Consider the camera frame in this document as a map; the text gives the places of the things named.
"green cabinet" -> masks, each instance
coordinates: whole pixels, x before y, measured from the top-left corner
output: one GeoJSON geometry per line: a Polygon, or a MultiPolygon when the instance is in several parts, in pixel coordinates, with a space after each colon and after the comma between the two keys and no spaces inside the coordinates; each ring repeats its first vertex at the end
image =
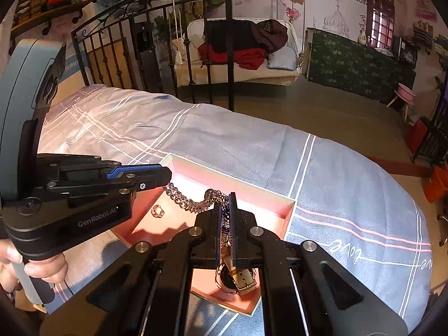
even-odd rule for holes
{"type": "Polygon", "coordinates": [[[310,82],[359,94],[382,103],[394,97],[398,83],[412,88],[415,72],[373,48],[339,35],[308,29],[303,73],[310,82]]]}

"bed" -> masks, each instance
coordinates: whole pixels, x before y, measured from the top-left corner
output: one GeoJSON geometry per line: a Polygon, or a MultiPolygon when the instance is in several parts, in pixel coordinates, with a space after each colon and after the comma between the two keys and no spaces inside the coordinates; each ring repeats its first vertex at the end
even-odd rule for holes
{"type": "MultiPolygon", "coordinates": [[[[208,19],[207,21],[222,20],[219,18],[208,19]]],[[[238,18],[236,20],[251,20],[255,23],[263,21],[263,19],[255,18],[238,18]]],[[[294,50],[297,55],[297,61],[299,60],[299,52],[301,48],[297,41],[296,32],[294,26],[290,22],[279,20],[281,24],[288,28],[288,42],[286,46],[294,50]]],[[[202,64],[198,55],[198,47],[204,42],[203,40],[204,20],[192,21],[187,27],[188,38],[191,41],[190,44],[190,59],[191,59],[191,71],[193,81],[197,85],[208,84],[207,66],[202,64]]],[[[176,79],[178,87],[188,86],[190,82],[190,75],[187,64],[187,52],[183,44],[182,38],[173,39],[172,45],[176,51],[181,52],[182,64],[176,62],[174,70],[176,72],[176,79]]],[[[210,66],[211,83],[226,83],[227,82],[227,65],[211,65],[210,66]]],[[[287,71],[282,69],[269,69],[267,68],[267,60],[257,70],[249,70],[241,68],[238,64],[234,64],[234,82],[255,82],[255,83],[267,83],[271,85],[292,85],[299,76],[299,68],[294,71],[287,71]]]]}
{"type": "MultiPolygon", "coordinates": [[[[93,85],[52,107],[39,151],[123,164],[159,162],[171,152],[295,198],[287,241],[318,242],[409,330],[423,315],[432,268],[425,217],[388,173],[341,144],[218,106],[93,85]]],[[[68,250],[71,291],[125,250],[111,231],[68,250]]],[[[64,284],[55,289],[49,312],[71,297],[64,284]]],[[[260,305],[248,317],[192,295],[187,334],[260,335],[262,317],[260,305]]]]}

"pink box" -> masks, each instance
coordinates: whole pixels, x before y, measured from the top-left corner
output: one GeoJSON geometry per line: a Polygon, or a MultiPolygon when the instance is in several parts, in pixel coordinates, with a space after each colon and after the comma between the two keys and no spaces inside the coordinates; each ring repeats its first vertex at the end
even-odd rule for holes
{"type": "MultiPolygon", "coordinates": [[[[295,201],[267,189],[207,168],[186,158],[168,154],[161,165],[172,171],[172,182],[187,198],[201,201],[204,192],[219,189],[224,194],[235,192],[238,208],[252,212],[257,224],[275,232],[283,239],[293,212],[295,201]]],[[[181,230],[194,225],[196,215],[182,210],[161,188],[140,192],[133,208],[132,219],[115,227],[114,231],[128,246],[145,240],[152,245],[169,241],[181,230]],[[165,211],[161,218],[150,213],[154,205],[165,211]]],[[[260,288],[245,296],[221,291],[214,281],[215,270],[195,269],[191,290],[195,294],[233,311],[252,315],[259,299],[260,288]]]]}

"white vase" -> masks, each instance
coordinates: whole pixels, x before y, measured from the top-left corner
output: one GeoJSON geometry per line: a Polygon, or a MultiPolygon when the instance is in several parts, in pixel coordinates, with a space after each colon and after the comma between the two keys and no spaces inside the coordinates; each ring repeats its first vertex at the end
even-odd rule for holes
{"type": "Polygon", "coordinates": [[[366,36],[366,30],[362,29],[359,33],[359,37],[358,37],[358,43],[361,45],[366,45],[367,44],[367,36],[366,36]]]}

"pink chair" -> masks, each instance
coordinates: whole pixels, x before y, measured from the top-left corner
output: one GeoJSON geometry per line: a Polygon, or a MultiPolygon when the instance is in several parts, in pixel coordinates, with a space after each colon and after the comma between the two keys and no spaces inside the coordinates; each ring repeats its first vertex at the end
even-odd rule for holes
{"type": "Polygon", "coordinates": [[[395,91],[395,97],[394,99],[389,102],[389,104],[386,107],[389,107],[391,104],[393,104],[397,98],[401,98],[405,102],[405,107],[403,108],[403,118],[405,119],[405,122],[408,118],[408,107],[414,105],[414,97],[415,94],[412,93],[412,90],[405,85],[402,85],[401,83],[398,84],[398,91],[395,91]]]}

